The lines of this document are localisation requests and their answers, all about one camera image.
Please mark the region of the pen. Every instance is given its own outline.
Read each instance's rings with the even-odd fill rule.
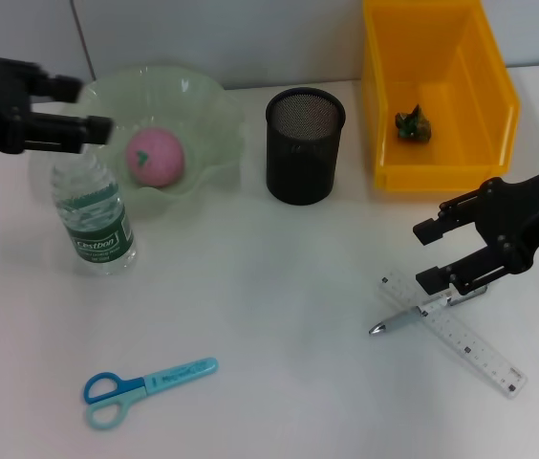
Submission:
[[[389,332],[400,328],[408,323],[412,323],[420,319],[421,316],[425,317],[434,311],[438,311],[443,308],[449,308],[451,306],[456,306],[457,304],[464,303],[471,298],[480,296],[486,293],[488,286],[484,285],[483,287],[470,292],[467,295],[459,296],[458,298],[452,298],[451,296],[442,295],[439,297],[432,298],[426,303],[422,303],[420,306],[414,306],[413,308],[408,309],[407,311],[402,311],[390,316],[389,318],[383,320],[370,331],[370,335],[378,335],[380,333]]]

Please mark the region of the pink ball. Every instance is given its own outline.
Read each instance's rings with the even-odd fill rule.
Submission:
[[[168,186],[184,172],[181,143],[171,132],[159,127],[139,131],[127,144],[125,161],[142,185]]]

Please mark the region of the scissors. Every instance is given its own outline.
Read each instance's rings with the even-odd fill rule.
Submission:
[[[211,375],[218,369],[219,363],[216,359],[210,357],[127,381],[122,380],[114,373],[99,373],[85,384],[82,391],[83,398],[89,405],[85,412],[85,417],[93,428],[103,430],[116,427],[125,419],[129,407],[135,402],[177,385]],[[117,388],[105,394],[91,397],[89,395],[91,387],[100,380],[110,380],[117,385]],[[98,421],[94,416],[96,411],[111,404],[119,406],[117,416],[106,423]]]

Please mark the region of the green label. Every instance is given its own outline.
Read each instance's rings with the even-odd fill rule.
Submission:
[[[66,227],[66,230],[75,245],[76,253],[92,263],[115,261],[125,255],[134,242],[125,208],[119,218],[104,229],[85,232]]]

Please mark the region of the water bottle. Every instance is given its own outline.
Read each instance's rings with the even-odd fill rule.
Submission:
[[[88,150],[62,153],[51,183],[57,212],[85,263],[104,274],[129,266],[136,245],[112,172]]]

